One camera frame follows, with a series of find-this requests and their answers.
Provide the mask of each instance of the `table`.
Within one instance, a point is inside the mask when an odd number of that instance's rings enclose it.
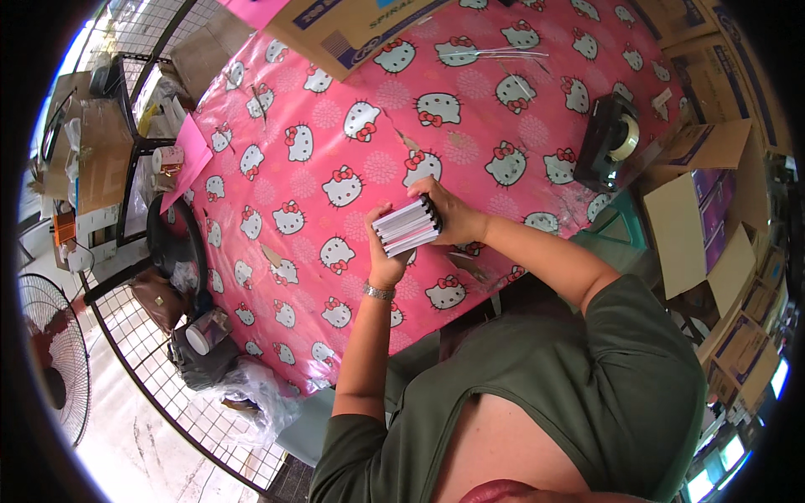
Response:
[[[469,4],[405,31],[343,83],[258,33],[195,112],[214,155],[184,198],[208,243],[209,289],[240,347],[302,394],[337,380],[370,268],[369,209],[401,204],[432,173],[476,208],[570,237],[610,199],[572,181],[590,101],[614,89],[631,99],[638,152],[679,113],[681,90],[629,7]],[[548,56],[473,55],[534,45]],[[457,248],[488,279],[453,266],[450,249],[420,247],[392,306],[390,353],[522,273],[483,245]]]

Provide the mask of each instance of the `black tape dispenser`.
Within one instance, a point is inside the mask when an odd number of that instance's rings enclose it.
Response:
[[[595,192],[615,192],[618,170],[638,145],[638,111],[620,93],[597,98],[573,178]]]

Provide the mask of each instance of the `person's lips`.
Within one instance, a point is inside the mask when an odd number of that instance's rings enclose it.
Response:
[[[459,503],[494,503],[505,497],[523,496],[537,489],[517,480],[490,480],[475,486],[466,493]]]

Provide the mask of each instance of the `woman's left hand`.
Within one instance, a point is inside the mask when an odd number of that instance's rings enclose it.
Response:
[[[372,257],[372,272],[369,273],[369,285],[386,291],[393,290],[394,285],[403,278],[406,262],[414,253],[414,250],[410,249],[405,253],[388,258],[386,252],[383,251],[383,244],[374,229],[372,229],[372,222],[390,210],[391,203],[386,203],[370,211],[365,219],[366,235],[369,237],[369,254]]]

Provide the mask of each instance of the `woman's right hand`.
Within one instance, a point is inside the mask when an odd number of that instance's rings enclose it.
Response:
[[[489,215],[470,208],[454,196],[433,176],[418,179],[408,188],[408,196],[428,194],[442,217],[442,232],[432,244],[459,245],[471,241],[484,241]]]

